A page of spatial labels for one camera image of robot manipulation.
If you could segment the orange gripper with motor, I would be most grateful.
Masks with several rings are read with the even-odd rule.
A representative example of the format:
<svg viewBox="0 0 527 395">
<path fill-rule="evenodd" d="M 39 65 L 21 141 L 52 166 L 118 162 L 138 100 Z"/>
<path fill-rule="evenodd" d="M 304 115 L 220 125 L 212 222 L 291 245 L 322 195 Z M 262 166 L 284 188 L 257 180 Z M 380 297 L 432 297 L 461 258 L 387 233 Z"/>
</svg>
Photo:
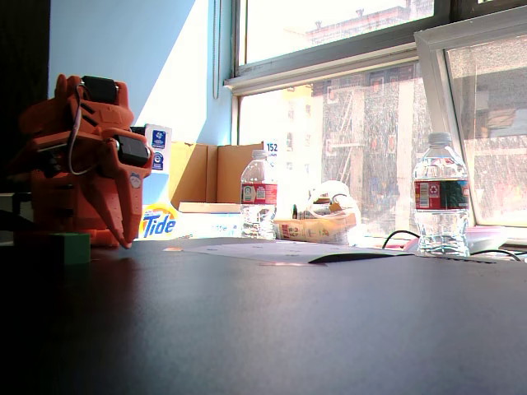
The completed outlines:
<svg viewBox="0 0 527 395">
<path fill-rule="evenodd" d="M 100 216 L 124 248 L 137 237 L 142 188 L 153 151 L 144 136 L 122 128 L 73 126 L 39 130 L 36 193 L 101 193 Z"/>
</svg>

